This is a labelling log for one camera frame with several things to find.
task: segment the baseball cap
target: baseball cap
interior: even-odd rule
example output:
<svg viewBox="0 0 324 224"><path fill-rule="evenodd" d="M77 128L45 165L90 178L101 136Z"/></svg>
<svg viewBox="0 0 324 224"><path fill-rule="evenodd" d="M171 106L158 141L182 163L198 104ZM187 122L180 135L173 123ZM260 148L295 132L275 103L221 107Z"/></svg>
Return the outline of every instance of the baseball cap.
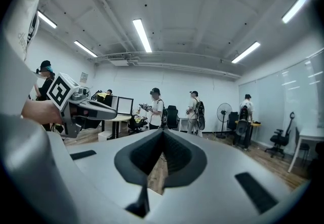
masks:
<svg viewBox="0 0 324 224"><path fill-rule="evenodd" d="M194 93L196 96L198 96L198 92L197 91L192 91L190 93Z"/></svg>
<svg viewBox="0 0 324 224"><path fill-rule="evenodd" d="M153 94L153 93L158 93L159 95L161 95L159 88L153 88L152 91L150 91L150 94Z"/></svg>

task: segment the fluorescent light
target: fluorescent light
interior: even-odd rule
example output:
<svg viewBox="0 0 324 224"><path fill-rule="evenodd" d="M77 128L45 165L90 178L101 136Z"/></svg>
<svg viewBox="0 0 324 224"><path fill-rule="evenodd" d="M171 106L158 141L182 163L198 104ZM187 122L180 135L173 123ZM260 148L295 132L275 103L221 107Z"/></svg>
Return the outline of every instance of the fluorescent light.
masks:
<svg viewBox="0 0 324 224"><path fill-rule="evenodd" d="M246 49L243 53L241 53L238 57L236 57L232 63L236 64L243 58L245 58L248 54L252 53L254 50L256 50L260 46L259 42L254 42L248 49Z"/></svg>
<svg viewBox="0 0 324 224"><path fill-rule="evenodd" d="M282 21L288 23L296 13L303 7L307 0L297 0L291 9L283 16Z"/></svg>
<svg viewBox="0 0 324 224"><path fill-rule="evenodd" d="M141 41L143 43L145 51L147 53L152 53L150 44L148 42L144 27L143 27L143 24L142 24L142 20L141 19L135 19L135 20L133 20L133 24L134 24L134 26L135 26L135 28L137 30L138 35L140 36L140 39L141 39Z"/></svg>
<svg viewBox="0 0 324 224"><path fill-rule="evenodd" d="M288 90L293 90L293 89L297 89L299 88L300 86L297 86L297 87L293 87L293 88L289 88Z"/></svg>
<svg viewBox="0 0 324 224"><path fill-rule="evenodd" d="M51 27L53 27L53 28L57 27L57 25L52 20L50 20L48 17L46 17L42 12L38 11L38 16L42 20L44 20L47 24L49 24Z"/></svg>
<svg viewBox="0 0 324 224"><path fill-rule="evenodd" d="M291 81L291 82L288 82L288 83L284 83L282 85L287 85L287 84L292 84L292 83L295 83L296 81Z"/></svg>
<svg viewBox="0 0 324 224"><path fill-rule="evenodd" d="M321 73L323 73L323 71L321 71L321 72L317 72L317 73L314 73L314 74L312 74L311 76L309 76L308 78L311 78L311 77L313 77L313 76L317 76L317 75L319 75L319 74L321 74Z"/></svg>
<svg viewBox="0 0 324 224"><path fill-rule="evenodd" d="M310 84L317 84L317 83L319 83L320 81L316 81L316 82L314 82L314 83L310 83Z"/></svg>
<svg viewBox="0 0 324 224"><path fill-rule="evenodd" d="M93 57L97 57L96 54L94 54L92 51L90 51L88 48L86 48L84 45L82 45L79 41L74 41L74 43L81 47L84 51L88 52L90 55L92 55Z"/></svg>

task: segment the desk leg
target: desk leg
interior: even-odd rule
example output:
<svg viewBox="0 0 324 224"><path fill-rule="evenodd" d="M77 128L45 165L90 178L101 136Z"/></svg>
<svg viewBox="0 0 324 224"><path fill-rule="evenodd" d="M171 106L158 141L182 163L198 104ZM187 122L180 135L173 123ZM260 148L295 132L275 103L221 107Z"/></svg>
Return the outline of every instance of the desk leg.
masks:
<svg viewBox="0 0 324 224"><path fill-rule="evenodd" d="M111 139L116 138L115 134L116 134L116 121L113 121L112 122L112 135L111 135Z"/></svg>
<svg viewBox="0 0 324 224"><path fill-rule="evenodd" d="M292 160L292 162L291 162L291 164L290 164L290 166L289 166L289 169L288 169L288 173L291 172L291 170L292 170L292 168L293 168L293 166L294 166L294 163L295 163L295 161L296 161L296 158L297 158L297 155L298 155L298 152L299 152L299 148L300 148L300 144L301 144L301 142L302 142L302 137L299 137L298 144L297 144L297 146L296 146L296 150L295 150L295 153L294 153L293 160Z"/></svg>
<svg viewBox="0 0 324 224"><path fill-rule="evenodd" d="M119 121L116 122L116 138L119 138Z"/></svg>

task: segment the white t-shirt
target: white t-shirt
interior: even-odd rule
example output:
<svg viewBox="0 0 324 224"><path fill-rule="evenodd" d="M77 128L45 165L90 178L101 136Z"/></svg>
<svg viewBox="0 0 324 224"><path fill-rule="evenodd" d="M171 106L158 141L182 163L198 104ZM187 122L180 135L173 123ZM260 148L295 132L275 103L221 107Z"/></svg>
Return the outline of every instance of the white t-shirt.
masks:
<svg viewBox="0 0 324 224"><path fill-rule="evenodd" d="M163 101L162 100L159 100L159 101L154 100L152 103L152 109L162 112L163 111ZM162 114L157 115L157 114L152 113L150 123L155 126L161 126L161 123L162 123L161 118L162 118Z"/></svg>
<svg viewBox="0 0 324 224"><path fill-rule="evenodd" d="M199 97L196 97L196 98L191 98L190 101L189 101L189 108L192 108L191 112L189 113L188 115L188 119L190 120L194 120L194 119L197 119L197 114L194 113L194 109L196 108L196 105L197 105L197 102L199 102L200 99Z"/></svg>
<svg viewBox="0 0 324 224"><path fill-rule="evenodd" d="M249 116L248 116L248 122L251 122L251 117L252 117L252 113L254 111L254 106L253 103L247 99L245 99L244 101L241 102L241 104L239 105L239 110L241 110L244 106L246 106L248 108L248 112L249 112Z"/></svg>
<svg viewBox="0 0 324 224"><path fill-rule="evenodd" d="M39 0L13 0L2 22L6 39L23 61L26 60L27 38L34 15L38 11L38 2ZM38 25L37 17L35 27L31 30L31 40L37 32Z"/></svg>

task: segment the jeans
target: jeans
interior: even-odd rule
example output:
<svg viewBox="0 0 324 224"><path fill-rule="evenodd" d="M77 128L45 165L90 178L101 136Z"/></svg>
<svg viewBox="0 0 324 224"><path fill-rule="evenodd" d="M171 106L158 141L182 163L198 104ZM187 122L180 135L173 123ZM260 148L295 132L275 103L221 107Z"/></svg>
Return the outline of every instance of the jeans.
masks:
<svg viewBox="0 0 324 224"><path fill-rule="evenodd" d="M188 133L189 134L191 134L193 127L195 127L195 129L196 129L197 135L199 137L203 137L203 132L198 127L198 120L197 119L189 120L189 124L188 124Z"/></svg>
<svg viewBox="0 0 324 224"><path fill-rule="evenodd" d="M245 138L244 138L244 148L248 148L250 145L250 130L251 130L251 122L248 122L247 130L245 131ZM237 135L235 132L234 134L234 140L233 145L236 145L236 143L241 139L241 136Z"/></svg>

